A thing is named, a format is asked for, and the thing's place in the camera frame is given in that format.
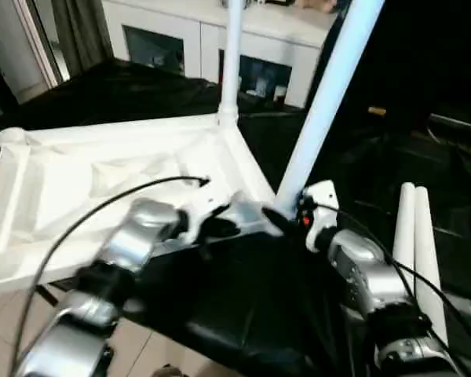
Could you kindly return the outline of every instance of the black cable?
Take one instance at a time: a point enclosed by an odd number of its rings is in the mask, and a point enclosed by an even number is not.
[[[401,265],[398,261],[396,261],[391,253],[388,252],[387,248],[384,246],[384,244],[376,237],[375,234],[372,233],[372,231],[369,230],[368,227],[366,227],[361,221],[357,220],[354,216],[352,216],[350,213],[345,212],[344,210],[340,210],[331,206],[328,206],[326,204],[318,204],[316,203],[318,207],[325,208],[328,210],[332,210],[334,212],[337,212],[346,218],[348,218],[350,221],[354,222],[358,227],[361,228],[361,230],[365,233],[367,237],[372,239],[377,246],[379,246],[384,253],[384,255],[387,257],[387,259],[391,262],[391,264],[394,266],[396,269],[396,272],[400,276],[400,279],[402,280],[403,285],[405,286],[405,289],[407,291],[407,294],[411,297],[412,302],[415,304],[415,307],[418,308],[418,303],[417,299],[415,298],[414,294],[412,293],[412,290],[410,289],[410,286],[407,282],[407,279],[405,279],[403,272],[401,269],[403,268],[403,265]],[[455,306],[450,302],[450,300],[445,296],[445,294],[440,291],[433,283],[431,283],[429,280],[427,280],[425,277],[423,277],[421,274],[417,273],[413,269],[409,269],[406,266],[404,266],[405,270],[407,270],[409,273],[413,274],[416,278],[420,279],[424,284],[428,285],[435,293],[439,295],[443,303],[448,306],[451,309],[452,314],[454,315],[455,319],[459,322],[459,324],[463,327],[464,331],[466,334],[471,338],[471,327],[466,323],[466,320],[464,320],[464,317],[460,312],[455,308]],[[431,334],[436,338],[439,344],[444,348],[444,350],[452,357],[452,352],[450,350],[450,347],[448,347],[445,342],[440,339],[440,337],[434,332],[431,331]],[[461,369],[463,369],[463,372],[466,372],[466,374],[471,375],[471,372],[467,368],[463,368],[461,365],[459,365]]]
[[[434,285],[429,280],[427,280],[423,275],[421,275],[420,273],[418,273],[417,271],[415,271],[413,269],[410,269],[410,268],[406,267],[405,265],[399,263],[398,261],[396,261],[396,264],[401,269],[404,269],[405,271],[408,271],[413,276],[415,276],[417,279],[419,279],[423,283],[425,283],[425,285],[430,287],[433,290],[433,292],[436,293],[440,297],[441,301],[443,301],[444,303],[450,302],[448,297],[440,289],[438,289],[438,287],[436,285]],[[448,306],[448,309],[451,312],[453,312],[453,315],[454,315],[455,319],[460,323],[460,325],[464,329],[464,332],[471,338],[471,326],[469,326],[467,321],[464,319],[464,316],[458,311],[458,309],[451,302],[450,302],[450,304],[447,304],[447,306]]]
[[[126,190],[125,192],[121,192],[115,196],[113,196],[110,199],[105,200],[103,203],[97,205],[94,207],[92,210],[81,216],[79,220],[77,220],[73,225],[71,225],[54,243],[54,245],[49,249],[47,252],[46,256],[43,258],[42,262],[40,263],[40,266],[37,269],[37,272],[35,273],[35,276],[33,277],[33,280],[31,282],[31,286],[28,290],[26,301],[24,303],[23,311],[21,313],[18,325],[17,325],[17,330],[16,330],[16,336],[14,338],[14,343],[13,343],[13,352],[10,358],[10,366],[9,366],[9,377],[13,377],[14,373],[16,372],[16,368],[18,367],[20,360],[18,357],[18,353],[20,350],[20,344],[21,340],[23,338],[23,331],[24,331],[24,326],[26,324],[26,319],[29,314],[30,308],[31,308],[31,303],[33,301],[33,297],[35,296],[35,291],[36,287],[42,278],[42,274],[44,272],[44,269],[46,269],[47,264],[49,263],[49,260],[52,258],[53,254],[56,252],[56,250],[61,246],[61,244],[85,221],[87,221],[89,218],[91,218],[95,213],[99,212],[100,210],[104,209],[105,207],[109,206],[110,204],[116,202],[117,200],[120,200],[123,197],[129,196],[131,194],[134,194],[135,192],[138,192],[142,189],[146,189],[148,187],[152,187],[155,185],[159,185],[162,183],[166,182],[171,182],[171,181],[198,181],[201,186],[205,185],[208,183],[210,180],[206,178],[201,178],[201,177],[190,177],[190,176],[177,176],[177,177],[168,177],[168,178],[161,178],[161,179],[156,179],[154,181],[150,181],[148,183],[144,183],[142,185],[130,188],[129,190]]]

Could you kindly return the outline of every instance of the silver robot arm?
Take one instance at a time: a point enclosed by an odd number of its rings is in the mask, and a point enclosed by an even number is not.
[[[180,209],[149,199],[134,201],[93,263],[77,272],[75,289],[23,352],[14,375],[106,376],[113,357],[107,340],[138,274],[151,258],[194,243],[204,220],[230,204],[221,192],[213,184],[205,185]],[[168,245],[171,238],[174,242]]]
[[[331,207],[318,207],[321,203]],[[395,267],[372,240],[337,224],[338,200],[333,182],[306,188],[299,219],[308,230],[306,247],[324,253],[347,284],[346,306],[367,323],[377,346],[375,364],[383,375],[459,375],[450,357],[429,335],[432,324],[413,305]]]

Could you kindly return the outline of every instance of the black cloth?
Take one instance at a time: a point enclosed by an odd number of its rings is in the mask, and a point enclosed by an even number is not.
[[[0,130],[206,114],[219,99],[220,87],[203,80],[112,61],[4,115]],[[305,115],[262,111],[244,96],[239,109],[239,128],[277,189]],[[333,179],[341,205],[388,248],[400,184],[427,186],[444,288],[471,298],[471,155],[387,130],[363,116],[335,123],[309,181]],[[207,263],[197,251],[155,260],[136,292],[144,311],[130,317],[248,376],[348,374],[340,293],[324,263],[262,235],[212,249]],[[471,356],[469,340],[447,322],[452,348]]]

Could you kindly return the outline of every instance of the white pole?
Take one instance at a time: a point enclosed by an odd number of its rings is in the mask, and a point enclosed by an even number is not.
[[[352,0],[277,193],[276,206],[285,213],[295,212],[297,196],[305,186],[383,5],[384,0]]]
[[[414,269],[415,259],[415,186],[413,183],[403,183],[400,192],[400,206],[394,232],[392,256],[399,263]],[[403,271],[408,285],[414,291],[414,276]]]
[[[415,189],[415,270],[441,289],[433,220],[425,187]],[[440,298],[419,279],[415,279],[415,297],[422,312],[433,322],[434,331],[448,344],[447,324]]]
[[[228,0],[227,47],[218,119],[222,126],[235,126],[238,117],[239,60],[245,0]]]

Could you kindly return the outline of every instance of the cabinet door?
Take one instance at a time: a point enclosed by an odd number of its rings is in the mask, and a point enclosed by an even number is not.
[[[224,27],[201,25],[203,78],[220,82],[227,32]],[[303,108],[319,59],[319,49],[243,32],[240,90],[268,101]]]
[[[103,6],[115,57],[201,76],[198,21],[113,2]]]

